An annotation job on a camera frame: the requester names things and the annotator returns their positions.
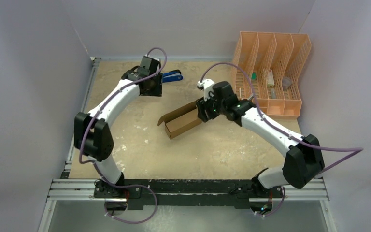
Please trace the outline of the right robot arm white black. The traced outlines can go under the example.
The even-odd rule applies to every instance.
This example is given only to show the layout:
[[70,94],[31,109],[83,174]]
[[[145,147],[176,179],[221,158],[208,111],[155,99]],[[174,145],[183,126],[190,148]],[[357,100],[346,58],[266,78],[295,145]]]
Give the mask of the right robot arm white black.
[[207,122],[219,115],[253,131],[276,148],[285,158],[280,168],[266,168],[252,178],[252,191],[263,197],[271,188],[291,185],[302,189],[325,167],[321,151],[315,149],[319,140],[295,133],[269,118],[251,101],[240,100],[227,81],[199,81],[203,97],[196,101],[198,118]]

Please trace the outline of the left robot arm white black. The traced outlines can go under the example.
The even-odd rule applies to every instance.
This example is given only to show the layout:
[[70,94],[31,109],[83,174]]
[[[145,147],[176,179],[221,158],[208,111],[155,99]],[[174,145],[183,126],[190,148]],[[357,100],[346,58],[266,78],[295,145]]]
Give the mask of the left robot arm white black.
[[74,118],[74,147],[81,164],[90,163],[100,176],[99,189],[114,198],[127,193],[124,174],[117,167],[112,151],[111,126],[124,109],[138,96],[162,95],[163,64],[159,59],[143,56],[139,65],[127,70],[113,91],[87,113]]

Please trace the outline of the brown cardboard box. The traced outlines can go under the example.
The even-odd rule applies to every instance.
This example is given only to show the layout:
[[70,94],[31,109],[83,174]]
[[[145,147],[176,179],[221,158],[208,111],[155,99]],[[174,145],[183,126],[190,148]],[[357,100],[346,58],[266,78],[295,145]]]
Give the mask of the brown cardboard box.
[[202,123],[202,120],[198,117],[198,112],[196,102],[192,101],[162,115],[157,125],[160,126],[164,123],[168,138],[173,139]]

